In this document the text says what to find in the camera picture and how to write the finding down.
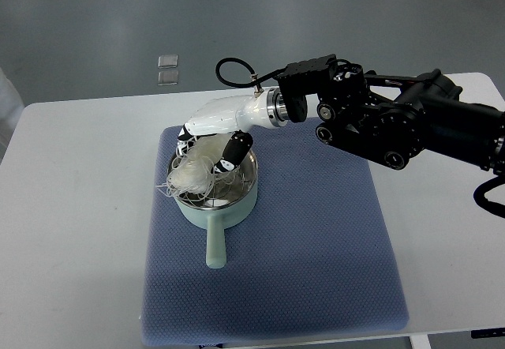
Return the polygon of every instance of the blue mat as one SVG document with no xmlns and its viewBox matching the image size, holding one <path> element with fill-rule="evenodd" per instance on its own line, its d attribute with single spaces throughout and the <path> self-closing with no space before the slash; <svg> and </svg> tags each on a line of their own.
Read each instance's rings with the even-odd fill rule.
<svg viewBox="0 0 505 349">
<path fill-rule="evenodd" d="M 206 231 L 154 192 L 142 340 L 232 343 L 401 329 L 406 303 L 365 160 L 321 144 L 319 121 L 254 129 L 258 201 L 225 231 L 228 262 L 205 265 Z M 159 142 L 165 181 L 180 127 Z"/>
</svg>

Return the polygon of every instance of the gray floor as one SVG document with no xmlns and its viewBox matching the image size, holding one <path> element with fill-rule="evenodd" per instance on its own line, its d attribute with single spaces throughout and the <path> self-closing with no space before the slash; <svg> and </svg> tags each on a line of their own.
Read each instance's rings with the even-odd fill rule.
<svg viewBox="0 0 505 349">
<path fill-rule="evenodd" d="M 217 61 L 258 73 L 336 53 L 365 69 L 482 72 L 505 95 L 505 0 L 0 0 L 0 67 L 25 104 L 224 88 Z M 179 83 L 157 85 L 157 58 L 179 55 Z M 225 75 L 246 81 L 227 67 Z M 469 332 L 433 348 L 498 348 Z M 338 349 L 410 347 L 408 340 Z"/>
</svg>

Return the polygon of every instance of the white robotic hand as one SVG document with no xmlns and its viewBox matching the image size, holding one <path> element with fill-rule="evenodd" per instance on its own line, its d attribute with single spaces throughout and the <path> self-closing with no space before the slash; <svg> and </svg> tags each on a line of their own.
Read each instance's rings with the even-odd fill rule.
<svg viewBox="0 0 505 349">
<path fill-rule="evenodd" d="M 256 90 L 251 95 L 214 99 L 199 109 L 182 127 L 178 154 L 183 155 L 199 137 L 233 133 L 213 171 L 235 169 L 253 145 L 253 126 L 279 128 L 289 120 L 278 88 Z"/>
</svg>

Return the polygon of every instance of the table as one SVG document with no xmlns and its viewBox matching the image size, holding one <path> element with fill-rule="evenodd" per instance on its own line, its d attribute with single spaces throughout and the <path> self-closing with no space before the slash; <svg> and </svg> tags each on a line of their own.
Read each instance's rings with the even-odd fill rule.
<svg viewBox="0 0 505 349">
<path fill-rule="evenodd" d="M 505 108 L 484 74 L 450 78 L 465 89 L 463 101 Z M 138 319 L 159 135 L 210 99 L 247 92 L 77 100 L 24 110 L 0 165 L 0 347 L 142 347 Z M 316 115 L 315 97 L 309 106 Z M 505 325 L 505 220 L 472 198 L 492 175 L 432 152 L 404 171 L 370 167 L 409 324 L 400 332 L 240 347 Z"/>
</svg>

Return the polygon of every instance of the white cloth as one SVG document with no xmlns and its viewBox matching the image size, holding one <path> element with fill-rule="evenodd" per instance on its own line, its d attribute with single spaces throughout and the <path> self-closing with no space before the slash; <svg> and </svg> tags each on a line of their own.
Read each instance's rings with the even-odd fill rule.
<svg viewBox="0 0 505 349">
<path fill-rule="evenodd" d="M 23 100 L 0 68 L 0 144 L 9 145 L 23 109 Z"/>
</svg>

